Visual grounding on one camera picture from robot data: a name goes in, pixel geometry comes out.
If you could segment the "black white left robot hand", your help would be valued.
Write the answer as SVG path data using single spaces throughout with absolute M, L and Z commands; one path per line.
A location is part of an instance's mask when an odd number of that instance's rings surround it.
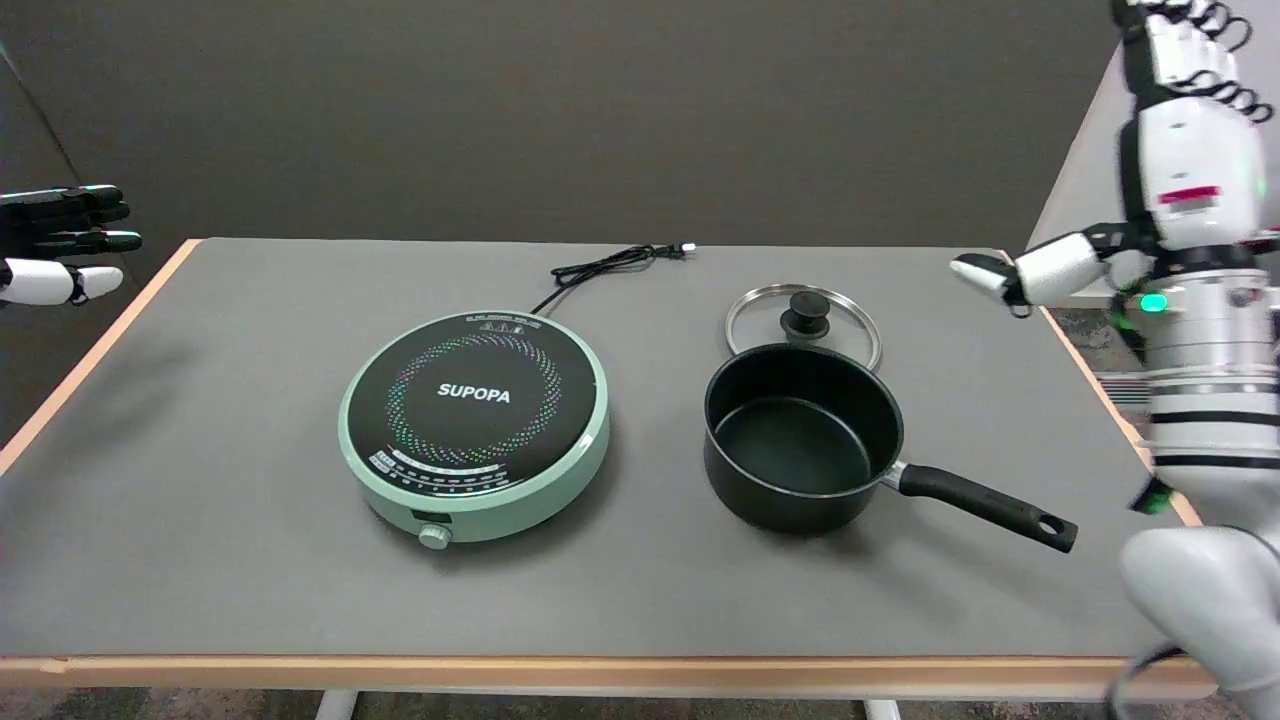
M 142 238 L 109 225 L 131 214 L 114 184 L 58 187 L 1 196 L 1 300 L 29 306 L 79 306 L 118 290 L 125 273 L 65 258 L 132 252 Z

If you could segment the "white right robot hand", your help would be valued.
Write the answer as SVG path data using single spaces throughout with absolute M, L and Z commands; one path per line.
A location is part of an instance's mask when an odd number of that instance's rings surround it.
M 1275 109 L 1220 42 L 1238 15 L 1221 1 L 1114 1 L 1132 115 L 1117 135 L 1124 218 L 1047 240 L 1012 260 L 965 252 L 951 272 L 1007 307 L 1051 306 L 1135 252 L 1148 279 L 1256 269 L 1265 151 Z

